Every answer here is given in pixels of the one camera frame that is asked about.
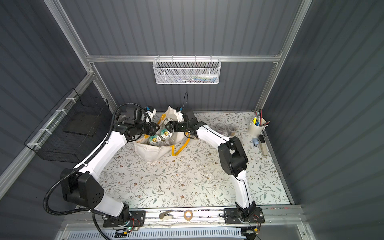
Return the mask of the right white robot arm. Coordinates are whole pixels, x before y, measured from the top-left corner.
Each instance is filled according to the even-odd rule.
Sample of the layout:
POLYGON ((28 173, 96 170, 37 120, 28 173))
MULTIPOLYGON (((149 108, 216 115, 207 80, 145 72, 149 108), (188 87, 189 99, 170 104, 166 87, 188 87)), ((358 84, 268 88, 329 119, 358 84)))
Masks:
POLYGON ((240 221, 249 222, 256 211, 256 202, 251 196, 247 179, 248 157, 237 137, 226 137, 199 121, 192 110, 177 112, 177 120, 169 121, 165 128, 172 133, 184 133, 186 137, 197 138, 217 148, 221 167, 231 176, 236 193, 236 209, 240 221))

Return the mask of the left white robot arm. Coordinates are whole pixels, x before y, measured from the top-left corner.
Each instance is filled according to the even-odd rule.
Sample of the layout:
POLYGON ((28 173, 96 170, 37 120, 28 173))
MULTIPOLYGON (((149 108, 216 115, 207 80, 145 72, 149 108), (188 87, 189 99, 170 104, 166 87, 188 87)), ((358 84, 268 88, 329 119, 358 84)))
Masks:
POLYGON ((156 109, 134 105, 125 113, 113 118, 107 136, 101 143, 73 169, 65 169, 61 174, 61 187, 64 200, 83 207, 86 211, 105 215, 120 225, 130 221, 129 207, 105 193, 99 184, 100 174, 113 156, 126 145, 142 135, 153 135, 160 127, 152 121, 156 109))

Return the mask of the sunflower bottom seed jar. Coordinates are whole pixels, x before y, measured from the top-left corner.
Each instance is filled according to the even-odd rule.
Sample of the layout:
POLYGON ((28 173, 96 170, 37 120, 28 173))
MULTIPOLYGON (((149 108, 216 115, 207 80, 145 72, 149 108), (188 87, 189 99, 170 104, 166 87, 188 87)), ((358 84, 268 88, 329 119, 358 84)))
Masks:
POLYGON ((151 145, 151 146, 157 146, 158 143, 161 142, 161 141, 162 141, 162 139, 161 139, 161 137, 158 136, 158 135, 153 135, 153 136, 150 136, 150 137, 148 138, 148 143, 149 143, 149 145, 151 145))

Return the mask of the white canvas tote bag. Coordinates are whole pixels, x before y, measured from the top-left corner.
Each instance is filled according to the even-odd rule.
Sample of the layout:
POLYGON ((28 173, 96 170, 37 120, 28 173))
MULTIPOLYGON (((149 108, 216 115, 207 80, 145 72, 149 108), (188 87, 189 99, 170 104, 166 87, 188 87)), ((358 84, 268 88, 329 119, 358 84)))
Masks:
MULTIPOLYGON (((165 128, 164 120, 166 118, 172 118, 174 121, 177 120, 177 117, 174 114, 174 110, 175 109, 169 106, 168 109, 161 115, 158 121, 158 125, 161 128, 156 132, 155 135, 160 136, 160 131, 165 128)), ((176 142, 174 146, 168 147, 164 140, 159 142, 157 146, 151 146, 148 143, 149 137, 149 135, 145 135, 144 137, 135 141, 134 149, 140 159, 151 165, 155 165, 161 157, 168 153, 170 153, 173 157, 177 156, 187 147, 190 142, 190 139, 187 138, 184 133, 172 133, 171 138, 173 138, 176 142)))

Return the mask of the orange label seed jar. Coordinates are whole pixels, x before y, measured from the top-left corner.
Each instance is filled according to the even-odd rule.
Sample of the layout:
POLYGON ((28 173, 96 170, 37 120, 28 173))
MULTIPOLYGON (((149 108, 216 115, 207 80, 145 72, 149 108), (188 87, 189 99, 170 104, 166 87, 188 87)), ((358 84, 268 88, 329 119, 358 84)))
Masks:
POLYGON ((227 132, 227 126, 225 124, 219 123, 219 124, 216 125, 215 129, 221 135, 223 135, 224 133, 227 132))

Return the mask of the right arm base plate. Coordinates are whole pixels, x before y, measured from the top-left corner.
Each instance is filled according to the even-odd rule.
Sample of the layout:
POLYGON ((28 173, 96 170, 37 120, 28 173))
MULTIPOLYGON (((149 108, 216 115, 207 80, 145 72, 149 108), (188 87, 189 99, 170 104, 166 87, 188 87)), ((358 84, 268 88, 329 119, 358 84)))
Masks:
POLYGON ((235 224, 264 224, 265 217, 262 208, 256 208, 249 217, 241 220, 236 208, 225 208, 224 212, 219 214, 221 218, 224 218, 227 225, 235 224))

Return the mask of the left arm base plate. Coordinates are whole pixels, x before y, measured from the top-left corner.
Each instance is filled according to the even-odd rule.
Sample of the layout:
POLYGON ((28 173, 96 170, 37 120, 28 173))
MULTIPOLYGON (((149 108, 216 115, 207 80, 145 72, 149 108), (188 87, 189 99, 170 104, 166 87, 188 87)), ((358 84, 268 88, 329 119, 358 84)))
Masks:
POLYGON ((108 217, 104 220, 104 228, 125 228, 125 227, 143 227, 146 219, 146 211, 130 211, 130 218, 126 221, 120 221, 115 217, 108 217))

